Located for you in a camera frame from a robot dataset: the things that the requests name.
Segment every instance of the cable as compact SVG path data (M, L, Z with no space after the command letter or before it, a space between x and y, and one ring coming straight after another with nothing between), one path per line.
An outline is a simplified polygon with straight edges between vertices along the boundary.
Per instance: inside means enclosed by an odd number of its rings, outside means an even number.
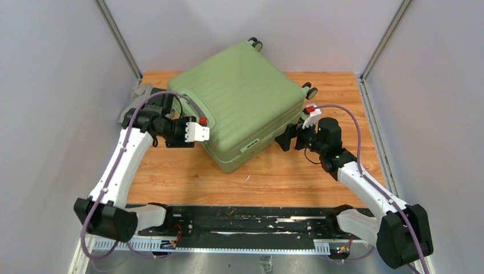
M316 162L313 162L313 161L309 160L308 156L306 155L306 150L307 150L307 149L308 149L307 147L305 147L305 148L304 148L304 157L306 157L306 159L307 159L308 161L310 161L312 164L321 164L321 162L316 163Z
M326 107L335 107L335 108L339 108L340 110L344 110L353 119L354 125L356 126L356 131L357 131L357 134L358 134L358 148L357 148L357 152L356 152L356 163L357 163L357 166L358 166L358 170L359 170L360 174L362 175L362 177L369 184L371 184L378 192L380 192L395 207L395 209L398 211L398 213L402 216L405 224L408 227L410 235L412 236L413 243L415 244L415 248L417 249L418 257L419 257L420 262L422 263L422 266L424 268L423 271L424 271L425 274L430 274L427 263L425 262L424 253L422 252L422 248L420 247L420 244L418 243L418 239L417 239L417 235L415 234L415 230L413 229L412 224L410 223L409 219L407 218L407 216L405 215L403 210L398 206L398 204L395 201L392 200L392 198L385 191L383 191L374 181L372 181L372 179L370 179L365 174L363 174L363 168L361 167L361 155L360 155L361 154L361 130L360 130L360 125L358 124L358 121L356 121L356 117L347 108L345 108L343 106L339 106L337 104L323 104L321 106L316 106L314 108L317 109L317 108L326 108Z
M182 238L182 227L179 224L174 226L174 228L175 227L178 228L178 232L176 233L176 243L179 243L180 239Z
M183 117L183 106L182 106L182 103L180 102L180 98L178 98L178 96L175 96L175 99L178 101L178 104L180 105L180 117Z
M420 274L420 271L418 271L413 265L408 264L407 266L413 271L413 273Z
M353 243L353 234L351 234L351 236L349 238L349 243L344 245L343 247L344 248L350 248L352 243Z
M81 246L84 254L86 254L86 256L91 260L102 260L102 259L107 258L114 251L116 246L118 245L118 242L116 241L115 244L112 246L112 248L106 254L104 254L102 256L94 256L94 255L90 254L89 250L87 249L87 246L86 246L87 226L89 225L89 222L91 221L91 218L94 214L94 211L96 210L99 203L103 199L104 194L105 194L105 190L107 190L107 187L109 186L109 183L110 183L110 181L111 181L111 179L114 175L114 172L116 171L116 168L118 167L119 162L121 161L121 158L123 157L123 154L125 152L124 148L126 147L126 145L129 142L131 130L133 128L133 124L134 124L134 121L136 119L136 116L138 115L139 111L144 106L144 104L146 104L146 102L153 99L154 97L157 97L157 96L160 96L160 95L163 95L163 94L172 94L172 95L179 96L179 97L185 99L193 107L193 109L195 109L195 111L198 113L199 118L204 117L201 109L192 100L190 100L190 98L186 97L185 95L179 94L178 92L173 92L173 91L159 91L159 92L153 93L150 96L144 98L143 101L141 102L141 104L139 104L136 107L136 109L133 113L133 116L130 119L130 123L127 127L126 136L124 137L122 147L119 149L118 156L117 156L116 160L114 161L114 164L112 165L112 168L111 168L111 170L109 171L109 173L106 177L106 181L104 181L103 188L101 189L98 198L96 199L96 201L94 202L94 205L92 205L91 209L89 210L89 212L86 216L86 219L85 219L85 221L82 225L82 230L80 232L80 246Z

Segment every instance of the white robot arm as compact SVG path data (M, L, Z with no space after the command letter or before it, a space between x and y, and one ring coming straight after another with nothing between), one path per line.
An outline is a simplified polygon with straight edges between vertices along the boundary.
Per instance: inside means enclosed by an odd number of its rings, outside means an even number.
M357 158L342 146L341 127L336 119L319 119L321 111L311 105L305 112L308 117L288 125L285 132L276 137L276 142L288 151L291 139L297 138L296 150L309 149L319 154L323 170L352 190L373 214L366 216L349 205L336 207L326 216L326 230L333 237L351 233L367 241L377 248L383 261L392 268L420 258L412 232L416 234L423 255L432 254L426 211L419 204L408 205L358 166ZM398 209L405 214L413 231Z
M197 123L194 116L173 120L166 117L171 110L173 95L161 97L161 100L148 101L147 106L138 112L126 144L124 141L128 134L128 124L135 109L132 108L125 114L118 145L104 174L87 199L76 200L74 211L81 223L88 219L87 216L93 209L95 201L99 200L89 219L87 232L127 242L137 231L145 228L153 227L160 233L170 230L170 220L173 215L170 213L171 207L153 203L142 207L126 208L132 180L148 148L151 145L158 145L157 136L165 139L167 147L194 147L195 141L203 142L209 139L209 128ZM115 164L117 164L116 169L108 187L105 187Z

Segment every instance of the green suitcase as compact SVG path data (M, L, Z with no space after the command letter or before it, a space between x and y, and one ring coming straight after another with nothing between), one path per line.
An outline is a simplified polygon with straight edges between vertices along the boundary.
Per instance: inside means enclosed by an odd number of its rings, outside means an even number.
M240 42L168 82L168 90L192 99L204 112L210 140L204 147L225 173L249 161L296 123L305 97L317 92L299 87L259 51L256 38ZM184 100L174 101L182 116L197 116Z

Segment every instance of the wooden board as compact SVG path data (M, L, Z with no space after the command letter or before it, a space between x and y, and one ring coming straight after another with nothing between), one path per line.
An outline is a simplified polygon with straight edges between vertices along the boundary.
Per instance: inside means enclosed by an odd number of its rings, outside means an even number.
M176 74L178 72L149 71L143 77L143 84L166 87L168 80ZM319 89L311 102L340 104L355 114L362 131L362 163L383 182L354 75L325 72L288 72L287 75L299 85L311 82ZM356 154L357 134L351 117L336 108L323 109L323 116L338 119L344 146ZM317 154L308 152L308 157L318 162ZM321 207L346 203L364 206L355 194L324 172L320 165L308 162L303 151L283 152L276 143L231 174L222 173L201 145L194 149L152 147L138 168L128 202Z

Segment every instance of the white wall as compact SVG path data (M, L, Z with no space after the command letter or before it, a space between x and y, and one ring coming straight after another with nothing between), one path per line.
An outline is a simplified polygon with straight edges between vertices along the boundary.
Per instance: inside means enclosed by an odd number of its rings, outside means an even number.
M429 213L437 273L482 273L484 2L414 1L368 80L403 197Z
M255 36L284 71L362 72L401 0L106 0L138 66L186 70Z
M0 272L66 273L135 79L94 1L0 3Z

